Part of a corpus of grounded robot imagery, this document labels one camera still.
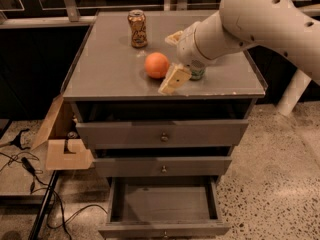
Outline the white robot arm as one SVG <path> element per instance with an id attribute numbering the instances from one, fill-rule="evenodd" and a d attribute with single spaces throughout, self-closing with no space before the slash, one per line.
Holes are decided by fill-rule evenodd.
<path id="1" fill-rule="evenodd" d="M 256 45 L 278 53 L 320 83 L 320 22 L 291 0 L 221 0 L 217 12 L 165 42 L 176 47 L 178 62 L 169 67 L 161 94 L 200 79 L 217 58 Z"/>

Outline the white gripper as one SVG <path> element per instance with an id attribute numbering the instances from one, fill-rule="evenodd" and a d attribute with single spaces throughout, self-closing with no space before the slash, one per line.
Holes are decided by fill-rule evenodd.
<path id="1" fill-rule="evenodd" d="M 211 32 L 204 21 L 197 21 L 184 31 L 168 35 L 165 42 L 177 46 L 177 58 L 184 65 L 191 66 L 193 61 L 208 65 L 213 60 Z M 171 95 L 191 79 L 191 71 L 183 64 L 172 63 L 169 66 L 158 89 L 160 94 Z"/>

